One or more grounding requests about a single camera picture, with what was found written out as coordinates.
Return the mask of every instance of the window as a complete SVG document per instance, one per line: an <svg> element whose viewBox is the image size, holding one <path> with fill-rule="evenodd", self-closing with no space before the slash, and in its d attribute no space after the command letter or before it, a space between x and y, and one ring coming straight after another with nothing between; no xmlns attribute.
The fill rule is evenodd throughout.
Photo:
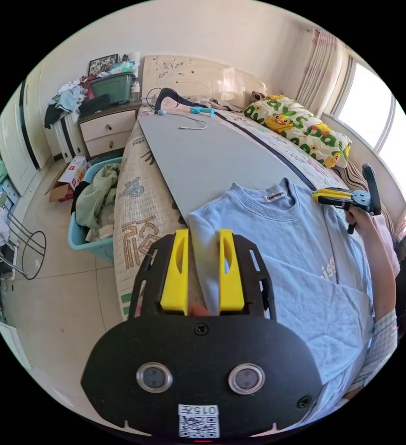
<svg viewBox="0 0 406 445"><path fill-rule="evenodd" d="M332 114L378 154L406 199L406 115L385 83L350 58Z"/></svg>

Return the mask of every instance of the green storage box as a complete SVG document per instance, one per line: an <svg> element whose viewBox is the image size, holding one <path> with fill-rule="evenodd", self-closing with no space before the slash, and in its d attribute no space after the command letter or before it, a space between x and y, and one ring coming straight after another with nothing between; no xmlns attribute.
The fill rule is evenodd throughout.
<svg viewBox="0 0 406 445"><path fill-rule="evenodd" d="M90 82L91 92L95 97L108 94L110 103L130 102L130 89L133 82L132 73L113 74Z"/></svg>

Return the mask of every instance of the yellow duck print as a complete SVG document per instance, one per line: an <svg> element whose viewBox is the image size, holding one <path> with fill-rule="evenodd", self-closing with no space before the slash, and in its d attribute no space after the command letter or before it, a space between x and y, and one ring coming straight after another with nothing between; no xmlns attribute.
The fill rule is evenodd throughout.
<svg viewBox="0 0 406 445"><path fill-rule="evenodd" d="M320 134L321 134L322 136L328 136L330 133L333 132L333 130L332 130L330 127L328 127L328 125L324 124L323 122L320 122L320 123L318 123L318 124L313 125L313 126L312 126L312 129L313 129L314 131L316 131L317 129L319 129L319 130L320 130Z"/></svg>
<svg viewBox="0 0 406 445"><path fill-rule="evenodd" d="M341 157L340 152L333 152L332 156L328 156L325 159L325 163L323 164L326 168L333 168L336 164L339 158Z"/></svg>
<svg viewBox="0 0 406 445"><path fill-rule="evenodd" d="M347 144L347 146L345 147L345 157L348 159L348 153L350 153L350 148L351 148L351 142L349 142Z"/></svg>
<svg viewBox="0 0 406 445"><path fill-rule="evenodd" d="M282 131L291 130L293 124L284 114L273 114L268 116L264 124L272 131L281 133Z"/></svg>
<svg viewBox="0 0 406 445"><path fill-rule="evenodd" d="M268 94L266 96L266 99L269 99L270 101L280 101L284 98L285 96L282 96L281 94Z"/></svg>

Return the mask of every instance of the door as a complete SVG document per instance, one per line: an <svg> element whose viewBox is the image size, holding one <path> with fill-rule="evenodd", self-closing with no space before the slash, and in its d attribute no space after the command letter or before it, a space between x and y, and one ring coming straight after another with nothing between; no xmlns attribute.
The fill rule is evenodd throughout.
<svg viewBox="0 0 406 445"><path fill-rule="evenodd" d="M21 196L36 174L23 139L19 115L19 88L0 115L0 155L8 176Z"/></svg>
<svg viewBox="0 0 406 445"><path fill-rule="evenodd" d="M25 352L17 334L17 329L13 326L0 322L0 334L8 345L11 352L16 356L17 360L25 369L31 369L30 362L28 361Z"/></svg>
<svg viewBox="0 0 406 445"><path fill-rule="evenodd" d="M39 85L42 63L39 63L25 80L23 96L23 116L34 156L40 168L51 157L51 149L45 136L44 124L40 115Z"/></svg>

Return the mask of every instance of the headboard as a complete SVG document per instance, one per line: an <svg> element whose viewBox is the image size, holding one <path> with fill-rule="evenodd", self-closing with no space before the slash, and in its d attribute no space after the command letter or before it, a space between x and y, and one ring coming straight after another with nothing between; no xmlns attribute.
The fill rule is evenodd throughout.
<svg viewBox="0 0 406 445"><path fill-rule="evenodd" d="M251 103L252 91L267 92L258 77L218 62L187 56L146 56L142 97L152 88L164 87L181 96L212 96L241 108Z"/></svg>

